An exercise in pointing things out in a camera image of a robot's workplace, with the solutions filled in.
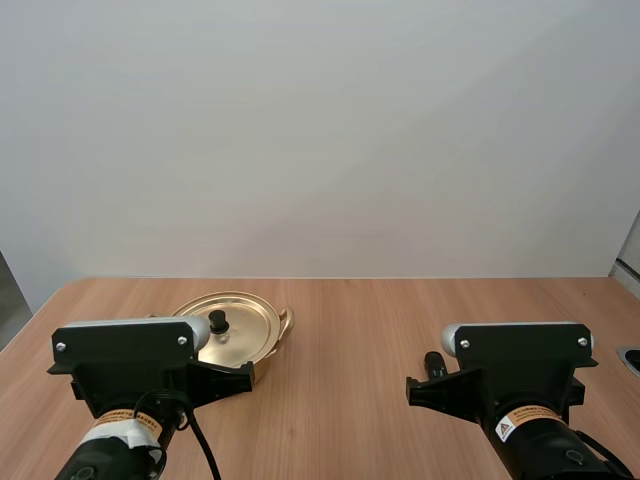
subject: golden cooking pot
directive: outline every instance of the golden cooking pot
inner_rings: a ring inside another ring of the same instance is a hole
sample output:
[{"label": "golden cooking pot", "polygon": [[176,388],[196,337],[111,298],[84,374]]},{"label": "golden cooking pot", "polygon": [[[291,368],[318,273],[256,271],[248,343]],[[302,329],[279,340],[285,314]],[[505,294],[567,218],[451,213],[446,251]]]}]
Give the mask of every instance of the golden cooking pot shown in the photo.
[{"label": "golden cooking pot", "polygon": [[211,337],[198,352],[198,360],[224,367],[239,367],[251,361],[255,383],[262,378],[269,359],[282,348],[294,325],[290,308],[278,315],[266,300],[242,292],[219,292],[196,298],[173,316],[209,319]]}]

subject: warning label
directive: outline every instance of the warning label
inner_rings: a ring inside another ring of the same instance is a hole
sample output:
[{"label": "warning label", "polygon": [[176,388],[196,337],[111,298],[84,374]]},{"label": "warning label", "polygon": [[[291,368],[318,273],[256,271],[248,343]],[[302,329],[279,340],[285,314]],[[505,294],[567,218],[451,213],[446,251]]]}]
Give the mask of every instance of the warning label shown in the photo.
[{"label": "warning label", "polygon": [[516,408],[502,417],[502,420],[500,420],[496,426],[496,433],[498,434],[498,437],[500,437],[500,440],[506,442],[509,435],[511,435],[520,425],[540,418],[548,418],[559,422],[562,421],[553,410],[547,407],[528,405],[526,407]]},{"label": "warning label", "polygon": [[[133,418],[133,410],[128,409],[120,409],[120,410],[111,410],[108,413],[102,415],[95,423],[93,428],[98,425],[104,425],[106,423],[114,423],[121,422],[122,420],[131,420]],[[151,432],[151,434],[158,439],[160,433],[162,433],[162,426],[156,422],[149,415],[138,412],[137,420],[144,425],[147,430]]]}]

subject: wooden table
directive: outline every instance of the wooden table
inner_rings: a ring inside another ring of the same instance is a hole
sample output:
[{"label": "wooden table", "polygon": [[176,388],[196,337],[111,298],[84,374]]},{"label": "wooden table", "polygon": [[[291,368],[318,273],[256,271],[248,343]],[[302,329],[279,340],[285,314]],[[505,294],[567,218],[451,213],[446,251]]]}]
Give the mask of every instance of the wooden table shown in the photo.
[{"label": "wooden table", "polygon": [[[409,407],[405,377],[456,322],[580,321],[600,366],[583,369],[572,426],[640,475],[640,378],[617,358],[640,345],[640,302],[613,279],[86,279],[65,286],[0,354],[3,479],[52,479],[91,427],[69,377],[50,376],[50,337],[68,322],[169,314],[194,297],[252,292],[297,324],[254,392],[196,411],[225,480],[507,479],[480,428]],[[450,370],[455,361],[447,359]],[[163,480],[209,479],[189,431]]]}]

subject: black cable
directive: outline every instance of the black cable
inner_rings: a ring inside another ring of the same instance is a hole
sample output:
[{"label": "black cable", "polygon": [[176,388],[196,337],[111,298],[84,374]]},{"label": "black cable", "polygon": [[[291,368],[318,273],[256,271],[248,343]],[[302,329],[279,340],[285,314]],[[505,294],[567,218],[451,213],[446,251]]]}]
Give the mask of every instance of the black cable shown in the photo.
[{"label": "black cable", "polygon": [[[204,456],[207,459],[207,463],[209,464],[209,468],[211,469],[211,474],[213,475],[213,479],[222,480],[222,476],[220,475],[220,471],[218,470],[218,465],[216,464],[216,459],[213,456],[213,452],[211,451],[211,447],[209,447],[209,443],[207,442],[207,439],[205,438],[204,434],[202,433],[202,430],[200,429],[200,425],[198,424],[198,421],[196,420],[196,416],[193,411],[193,406],[191,405],[191,401],[189,400],[189,397],[183,392],[179,392],[177,390],[166,390],[166,389],[152,390],[150,392],[145,393],[138,399],[135,407],[133,408],[133,418],[138,417],[140,408],[142,407],[144,402],[149,398],[154,398],[156,400],[173,400],[182,405],[182,409],[184,411],[185,416],[187,417],[187,421],[183,425],[179,425],[176,428],[176,430],[183,431],[188,426],[191,426],[191,430],[193,431],[193,434],[198,440],[198,443],[200,444],[200,448],[202,448]],[[161,450],[162,452],[162,456],[160,458],[160,461],[162,463],[160,465],[160,469],[158,473],[158,477],[159,477],[160,475],[162,475],[164,467],[167,463],[167,452],[162,448],[159,448],[158,450]]]}]

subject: pot lid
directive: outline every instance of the pot lid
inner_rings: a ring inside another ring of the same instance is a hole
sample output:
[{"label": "pot lid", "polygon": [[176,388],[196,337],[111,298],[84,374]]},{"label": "pot lid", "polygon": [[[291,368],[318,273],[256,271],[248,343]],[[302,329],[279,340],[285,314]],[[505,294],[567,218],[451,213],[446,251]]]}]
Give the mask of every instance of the pot lid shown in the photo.
[{"label": "pot lid", "polygon": [[173,315],[209,319],[211,337],[198,352],[198,360],[224,367],[258,362],[273,350],[280,334],[280,318],[275,309],[250,293],[205,295]]}]

